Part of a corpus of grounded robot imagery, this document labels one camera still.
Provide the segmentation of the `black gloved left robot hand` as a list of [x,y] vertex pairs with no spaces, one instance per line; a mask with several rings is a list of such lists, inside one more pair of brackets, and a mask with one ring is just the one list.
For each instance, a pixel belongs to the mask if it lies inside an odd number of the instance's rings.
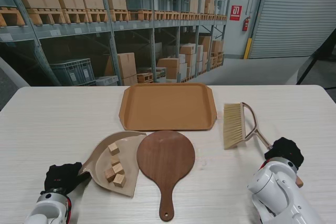
[[50,166],[46,173],[44,190],[41,191],[40,194],[59,193],[68,195],[78,185],[91,177],[89,172],[80,174],[81,169],[82,164],[80,162],[63,164],[61,166]]

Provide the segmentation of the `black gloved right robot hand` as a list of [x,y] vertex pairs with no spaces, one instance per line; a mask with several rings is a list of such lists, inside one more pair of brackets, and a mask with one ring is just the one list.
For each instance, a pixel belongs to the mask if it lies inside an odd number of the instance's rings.
[[274,141],[271,149],[264,154],[264,157],[265,162],[263,165],[265,165],[274,157],[282,157],[291,161],[297,170],[304,161],[304,156],[302,155],[301,150],[296,145],[296,143],[284,137]]

